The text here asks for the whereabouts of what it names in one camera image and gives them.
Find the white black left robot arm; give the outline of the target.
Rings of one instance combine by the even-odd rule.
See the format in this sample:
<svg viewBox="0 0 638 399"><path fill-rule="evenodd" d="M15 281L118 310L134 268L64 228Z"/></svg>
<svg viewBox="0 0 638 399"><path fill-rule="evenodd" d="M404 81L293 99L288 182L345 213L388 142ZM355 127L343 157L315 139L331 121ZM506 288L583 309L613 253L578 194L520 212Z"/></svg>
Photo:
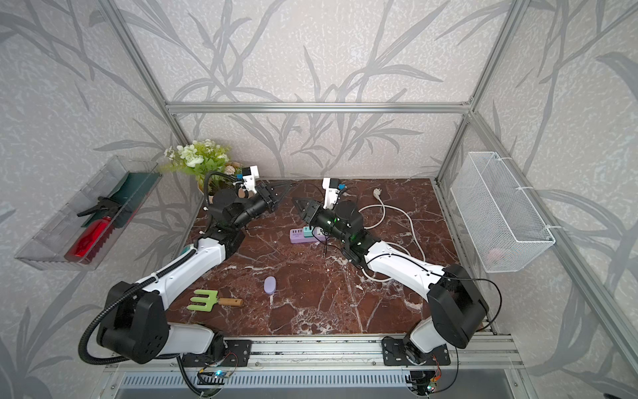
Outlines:
<svg viewBox="0 0 638 399"><path fill-rule="evenodd" d="M208 220L184 254L133 284L119 282L104 309L89 324L78 355L92 365L204 354L214 342L211 329L167 320L173 302L197 279L232 257L244 241L245 227L264 213L274 212L292 189L291 181L259 181L252 196L238 188L223 189L206 204Z"/></svg>

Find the green plastic scoop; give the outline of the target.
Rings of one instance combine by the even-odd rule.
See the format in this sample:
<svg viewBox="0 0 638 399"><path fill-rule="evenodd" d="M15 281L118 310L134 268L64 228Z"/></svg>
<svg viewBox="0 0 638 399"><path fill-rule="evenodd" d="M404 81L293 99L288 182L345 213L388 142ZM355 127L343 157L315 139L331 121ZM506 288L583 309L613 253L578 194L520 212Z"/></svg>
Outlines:
<svg viewBox="0 0 638 399"><path fill-rule="evenodd" d="M90 216L82 227L87 228L106 216L113 218L115 229L125 227L160 178L159 173L129 172L109 196L100 197L97 205L77 215Z"/></svg>

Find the purple power strip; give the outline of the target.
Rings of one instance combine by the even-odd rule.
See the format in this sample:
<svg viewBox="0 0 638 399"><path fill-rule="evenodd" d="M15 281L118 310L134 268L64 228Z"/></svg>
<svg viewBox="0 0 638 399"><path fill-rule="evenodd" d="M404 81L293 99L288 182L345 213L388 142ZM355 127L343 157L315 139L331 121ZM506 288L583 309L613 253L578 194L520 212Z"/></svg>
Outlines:
<svg viewBox="0 0 638 399"><path fill-rule="evenodd" d="M292 244L311 244L316 242L325 242L325 236L319 228L311 228L304 226L289 231L289 239Z"/></svg>

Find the clear plastic wall bin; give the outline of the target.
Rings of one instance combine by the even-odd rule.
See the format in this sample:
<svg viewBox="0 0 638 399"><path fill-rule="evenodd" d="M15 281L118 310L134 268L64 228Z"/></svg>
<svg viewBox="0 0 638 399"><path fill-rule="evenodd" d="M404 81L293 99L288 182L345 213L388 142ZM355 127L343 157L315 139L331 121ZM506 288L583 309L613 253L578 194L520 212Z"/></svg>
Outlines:
<svg viewBox="0 0 638 399"><path fill-rule="evenodd" d="M94 270L158 185L156 161L113 156L16 253L38 270Z"/></svg>

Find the red spray bottle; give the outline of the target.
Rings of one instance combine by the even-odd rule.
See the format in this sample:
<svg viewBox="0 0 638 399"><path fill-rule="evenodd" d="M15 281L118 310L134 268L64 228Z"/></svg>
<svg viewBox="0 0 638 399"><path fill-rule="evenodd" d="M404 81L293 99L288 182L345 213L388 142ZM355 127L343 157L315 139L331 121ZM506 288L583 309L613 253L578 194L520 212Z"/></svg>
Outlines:
<svg viewBox="0 0 638 399"><path fill-rule="evenodd" d="M108 241L113 230L113 218L110 216L94 221L66 252L64 258L74 263L91 263Z"/></svg>

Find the artificial white flower plant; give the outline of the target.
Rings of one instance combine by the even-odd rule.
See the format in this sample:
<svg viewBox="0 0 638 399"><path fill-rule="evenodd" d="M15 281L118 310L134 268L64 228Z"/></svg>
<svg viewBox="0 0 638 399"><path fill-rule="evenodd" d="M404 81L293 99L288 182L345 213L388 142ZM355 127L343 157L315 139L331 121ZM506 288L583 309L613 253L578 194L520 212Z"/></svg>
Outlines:
<svg viewBox="0 0 638 399"><path fill-rule="evenodd" d="M170 146L164 150L165 171L179 172L194 176L201 191L204 190L204 179L209 171L214 174L209 179L209 193L227 186L229 180L221 176L236 176L242 165L229 158L230 149L221 146L211 139L193 141L187 146Z"/></svg>

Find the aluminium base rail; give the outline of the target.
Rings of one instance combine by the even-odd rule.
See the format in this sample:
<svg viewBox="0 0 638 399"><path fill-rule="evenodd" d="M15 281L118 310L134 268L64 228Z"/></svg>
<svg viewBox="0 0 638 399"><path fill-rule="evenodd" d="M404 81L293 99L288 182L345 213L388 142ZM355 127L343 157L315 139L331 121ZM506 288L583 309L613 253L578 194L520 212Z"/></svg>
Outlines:
<svg viewBox="0 0 638 399"><path fill-rule="evenodd" d="M384 334L249 337L250 349L224 359L222 368L237 372L384 370L400 357L382 346ZM402 362L393 369L453 371L469 369L523 369L523 360L509 335L476 334L465 349L447 346L436 360L422 364Z"/></svg>

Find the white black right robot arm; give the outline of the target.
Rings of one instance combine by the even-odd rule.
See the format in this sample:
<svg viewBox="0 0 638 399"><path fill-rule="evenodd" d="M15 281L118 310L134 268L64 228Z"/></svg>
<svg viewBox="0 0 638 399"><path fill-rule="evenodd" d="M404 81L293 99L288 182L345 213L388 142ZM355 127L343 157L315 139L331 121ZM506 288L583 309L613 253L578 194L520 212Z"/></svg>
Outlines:
<svg viewBox="0 0 638 399"><path fill-rule="evenodd" d="M430 264L392 248L364 228L362 215L351 201L332 209L308 198L295 198L293 204L307 225L341 244L342 255L357 269L383 274L425 299L430 316L403 339L411 362L422 364L443 345L468 347L489 306L464 267Z"/></svg>

